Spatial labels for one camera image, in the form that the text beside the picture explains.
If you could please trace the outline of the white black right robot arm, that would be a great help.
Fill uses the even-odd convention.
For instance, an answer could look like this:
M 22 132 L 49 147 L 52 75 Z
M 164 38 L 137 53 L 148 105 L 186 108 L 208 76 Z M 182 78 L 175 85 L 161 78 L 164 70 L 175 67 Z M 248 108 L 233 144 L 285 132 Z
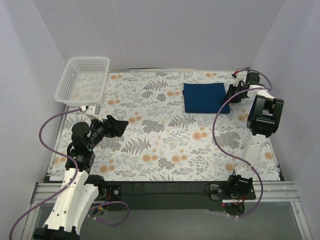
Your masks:
M 267 140 L 278 130 L 284 107 L 284 100 L 272 96 L 260 83 L 260 72 L 248 70 L 245 79 L 238 80 L 239 72 L 232 74 L 235 82 L 229 85 L 222 99 L 225 105 L 240 103 L 246 98 L 252 99 L 246 122 L 247 140 L 240 157 L 245 162 L 239 162 L 227 181 L 226 192 L 232 199 L 243 199 L 253 191 L 253 168 Z

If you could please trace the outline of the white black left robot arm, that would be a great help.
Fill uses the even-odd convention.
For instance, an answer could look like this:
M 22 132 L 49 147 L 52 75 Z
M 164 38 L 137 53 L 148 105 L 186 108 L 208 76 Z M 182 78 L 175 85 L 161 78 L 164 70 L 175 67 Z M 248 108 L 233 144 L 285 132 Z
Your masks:
M 69 157 L 65 164 L 61 192 L 43 227 L 34 230 L 34 240 L 78 240 L 81 226 L 92 203 L 106 196 L 102 176 L 91 175 L 95 160 L 94 148 L 104 138 L 121 137 L 128 121 L 93 117 L 90 124 L 78 122 L 71 129 Z

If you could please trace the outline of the blue printed t-shirt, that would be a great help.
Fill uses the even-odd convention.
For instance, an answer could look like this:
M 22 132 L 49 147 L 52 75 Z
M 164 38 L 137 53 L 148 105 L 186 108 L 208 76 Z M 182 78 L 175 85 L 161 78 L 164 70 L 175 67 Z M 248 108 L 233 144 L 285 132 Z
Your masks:
M 223 83 L 184 83 L 182 93 L 189 114 L 217 114 L 226 96 Z

